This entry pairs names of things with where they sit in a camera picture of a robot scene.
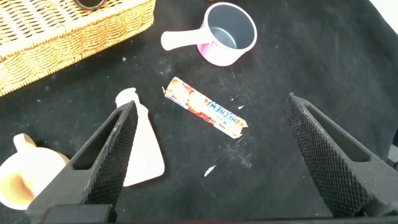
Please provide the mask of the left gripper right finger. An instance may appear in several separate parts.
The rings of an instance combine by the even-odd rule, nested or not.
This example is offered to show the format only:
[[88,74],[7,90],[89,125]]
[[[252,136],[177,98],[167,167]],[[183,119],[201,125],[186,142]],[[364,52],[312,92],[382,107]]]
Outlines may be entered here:
[[286,117],[324,203],[336,217],[397,215],[397,171],[309,101],[289,95]]

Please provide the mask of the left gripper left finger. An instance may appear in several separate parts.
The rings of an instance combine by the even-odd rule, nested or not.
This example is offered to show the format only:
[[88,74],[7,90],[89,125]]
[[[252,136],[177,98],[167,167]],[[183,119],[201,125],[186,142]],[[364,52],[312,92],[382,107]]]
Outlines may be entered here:
[[39,219],[54,205],[115,205],[126,177],[137,119],[135,102],[116,108],[30,203],[26,214]]

